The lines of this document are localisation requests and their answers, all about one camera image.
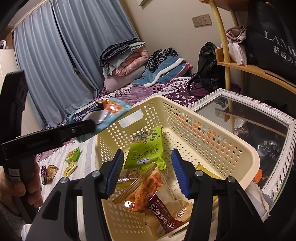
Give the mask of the light blue snack bag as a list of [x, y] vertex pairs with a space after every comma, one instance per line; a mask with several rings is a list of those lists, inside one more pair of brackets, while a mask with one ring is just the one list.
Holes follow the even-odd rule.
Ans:
[[87, 120], [92, 120], [95, 123], [94, 132], [76, 137], [76, 140], [82, 143], [105, 130], [129, 112], [130, 109], [131, 106], [129, 104], [117, 98], [96, 100], [71, 114], [67, 120], [67, 124]]

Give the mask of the cream perforated plastic basket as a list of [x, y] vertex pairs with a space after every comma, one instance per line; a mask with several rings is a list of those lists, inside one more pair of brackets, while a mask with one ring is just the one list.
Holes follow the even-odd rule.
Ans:
[[162, 240], [257, 240], [263, 222], [245, 190], [257, 151], [233, 133], [161, 96], [133, 107], [97, 135], [98, 161], [125, 154], [134, 136], [161, 126], [171, 191], [193, 205], [189, 222]]

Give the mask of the striped white-blue bed cover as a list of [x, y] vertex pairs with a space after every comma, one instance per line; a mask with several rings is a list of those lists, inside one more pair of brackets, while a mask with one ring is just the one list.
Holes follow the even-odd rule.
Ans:
[[[264, 225], [255, 206], [245, 193], [247, 180], [257, 173], [260, 160], [257, 151], [244, 141], [234, 146], [234, 160], [251, 163], [243, 177], [211, 178], [196, 170], [182, 158], [177, 149], [171, 152], [171, 163], [184, 196], [194, 202], [187, 231], [177, 240], [208, 240], [213, 213], [213, 196], [218, 197], [217, 240], [262, 240]], [[152, 240], [143, 225], [128, 227], [123, 221], [111, 224], [103, 201], [115, 191], [123, 166], [123, 152], [118, 150], [111, 161], [102, 164], [82, 179], [62, 178], [37, 213], [27, 240], [79, 240], [77, 197], [83, 199], [83, 217], [87, 240]]]

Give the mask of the black-white patterned garment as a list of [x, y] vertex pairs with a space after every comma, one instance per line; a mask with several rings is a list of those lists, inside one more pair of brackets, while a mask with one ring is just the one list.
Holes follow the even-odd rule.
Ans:
[[177, 52], [174, 48], [166, 48], [166, 49], [159, 49], [151, 54], [148, 58], [146, 68], [151, 71], [155, 72], [158, 66], [166, 60], [168, 56], [177, 56]]

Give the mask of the black LANWEI shopping bag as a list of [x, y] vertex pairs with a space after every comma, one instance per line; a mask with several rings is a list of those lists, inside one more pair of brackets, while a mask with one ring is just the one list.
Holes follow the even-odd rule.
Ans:
[[295, 1], [249, 1], [248, 64], [295, 84]]

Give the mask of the stack of folded quilts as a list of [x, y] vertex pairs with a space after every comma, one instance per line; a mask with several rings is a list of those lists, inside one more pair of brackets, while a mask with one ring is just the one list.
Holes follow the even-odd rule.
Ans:
[[148, 59], [149, 52], [145, 42], [136, 37], [110, 45], [103, 50], [99, 58], [104, 88], [113, 92], [140, 78]]

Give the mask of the yellow biscuit bar packet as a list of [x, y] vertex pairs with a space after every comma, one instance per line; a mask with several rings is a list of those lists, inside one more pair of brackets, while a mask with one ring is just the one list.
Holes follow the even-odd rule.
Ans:
[[[215, 175], [212, 172], [208, 171], [200, 162], [198, 162], [198, 164], [196, 166], [196, 170], [197, 171], [203, 171], [208, 176], [210, 176], [212, 179], [219, 179], [219, 180], [221, 180], [220, 177], [218, 177], [217, 175]], [[217, 195], [214, 195], [213, 196], [213, 204], [216, 202], [217, 199], [218, 199], [218, 196]]]

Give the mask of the blue-grey curtain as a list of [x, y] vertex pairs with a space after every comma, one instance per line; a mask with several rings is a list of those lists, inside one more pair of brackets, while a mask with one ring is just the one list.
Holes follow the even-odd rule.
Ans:
[[41, 127], [53, 127], [97, 97], [100, 55], [136, 36], [120, 1], [46, 1], [14, 29], [16, 62]]

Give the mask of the wooden curved shelf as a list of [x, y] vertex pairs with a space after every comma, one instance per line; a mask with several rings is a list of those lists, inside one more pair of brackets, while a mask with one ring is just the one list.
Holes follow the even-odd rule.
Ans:
[[[223, 61], [218, 64], [226, 70], [226, 88], [230, 88], [230, 68], [269, 80], [295, 93], [295, 41], [282, 16], [268, 1], [206, 1], [218, 25], [222, 42]], [[234, 13], [247, 10], [248, 20], [243, 40], [247, 64], [239, 65], [230, 58], [227, 34], [219, 8]]]

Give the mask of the beige wall socket plate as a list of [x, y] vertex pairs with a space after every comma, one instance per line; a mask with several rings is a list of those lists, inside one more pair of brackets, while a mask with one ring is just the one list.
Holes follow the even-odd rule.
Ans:
[[192, 17], [192, 22], [195, 28], [212, 25], [209, 14]]

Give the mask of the orange-brown snack bag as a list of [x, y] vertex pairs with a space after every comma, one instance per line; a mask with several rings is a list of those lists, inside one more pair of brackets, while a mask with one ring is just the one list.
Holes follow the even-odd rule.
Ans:
[[144, 213], [145, 222], [155, 238], [188, 222], [193, 205], [173, 194], [158, 165], [152, 163], [146, 171], [138, 170], [137, 180], [124, 186], [126, 190], [113, 202], [129, 211]]

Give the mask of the framed wall picture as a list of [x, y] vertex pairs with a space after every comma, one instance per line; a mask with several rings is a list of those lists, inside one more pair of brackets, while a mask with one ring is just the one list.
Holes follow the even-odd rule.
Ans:
[[136, 0], [138, 6], [143, 6], [147, 0]]

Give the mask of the clear bag of round crackers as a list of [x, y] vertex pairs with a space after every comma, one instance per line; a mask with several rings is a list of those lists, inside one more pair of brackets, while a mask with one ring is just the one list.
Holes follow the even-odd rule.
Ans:
[[129, 186], [140, 176], [140, 171], [137, 169], [125, 169], [123, 170], [118, 178], [118, 186]]

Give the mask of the small green cracker pack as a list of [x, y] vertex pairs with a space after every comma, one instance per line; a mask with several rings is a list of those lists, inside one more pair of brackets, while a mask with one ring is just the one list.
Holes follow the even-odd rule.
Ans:
[[65, 159], [65, 162], [70, 164], [72, 162], [76, 163], [78, 161], [78, 158], [80, 156], [80, 148], [75, 148], [74, 150], [71, 150]]

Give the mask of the tan pastry wrapper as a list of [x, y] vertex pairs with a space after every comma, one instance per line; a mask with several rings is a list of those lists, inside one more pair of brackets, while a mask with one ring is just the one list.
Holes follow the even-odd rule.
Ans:
[[57, 171], [58, 171], [58, 167], [55, 166], [55, 165], [49, 165], [47, 167], [47, 170], [46, 170], [46, 182], [50, 182], [54, 179]]

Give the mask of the large green snack bag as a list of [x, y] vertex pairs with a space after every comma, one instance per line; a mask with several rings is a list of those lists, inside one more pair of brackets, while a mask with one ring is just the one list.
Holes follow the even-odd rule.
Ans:
[[136, 134], [130, 144], [124, 168], [146, 171], [152, 163], [156, 163], [160, 170], [167, 168], [161, 126]]

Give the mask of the white wardrobe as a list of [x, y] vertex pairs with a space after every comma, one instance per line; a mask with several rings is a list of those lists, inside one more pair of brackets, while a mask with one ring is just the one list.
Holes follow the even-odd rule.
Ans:
[[42, 129], [33, 105], [25, 73], [16, 64], [13, 49], [1, 49], [1, 136], [16, 138]]

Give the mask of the pink folded clothes on shelf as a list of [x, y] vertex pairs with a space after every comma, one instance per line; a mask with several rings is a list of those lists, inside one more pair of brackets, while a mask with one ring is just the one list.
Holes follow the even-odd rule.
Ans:
[[229, 48], [230, 58], [237, 65], [247, 65], [247, 56], [243, 41], [246, 39], [246, 27], [241, 25], [229, 28], [226, 31], [226, 39]]

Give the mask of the black backpack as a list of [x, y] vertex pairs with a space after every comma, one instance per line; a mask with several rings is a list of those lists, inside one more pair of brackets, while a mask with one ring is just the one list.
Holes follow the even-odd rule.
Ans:
[[189, 95], [197, 97], [194, 90], [205, 89], [208, 93], [226, 87], [225, 69], [217, 64], [216, 45], [207, 42], [199, 52], [197, 72], [188, 82]]

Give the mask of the yellow foil packet with barcode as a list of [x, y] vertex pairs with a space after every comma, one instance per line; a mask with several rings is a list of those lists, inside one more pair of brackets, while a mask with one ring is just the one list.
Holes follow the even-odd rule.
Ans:
[[63, 176], [69, 178], [72, 175], [72, 173], [77, 169], [77, 167], [78, 166], [76, 162], [69, 163], [63, 172]]

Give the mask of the blue fleece blanket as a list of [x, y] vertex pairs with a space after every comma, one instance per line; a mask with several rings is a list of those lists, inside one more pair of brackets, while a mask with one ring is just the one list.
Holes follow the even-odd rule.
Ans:
[[146, 69], [142, 76], [131, 83], [132, 86], [151, 87], [157, 83], [165, 84], [174, 78], [184, 76], [193, 68], [192, 64], [180, 56], [168, 56], [155, 72]]

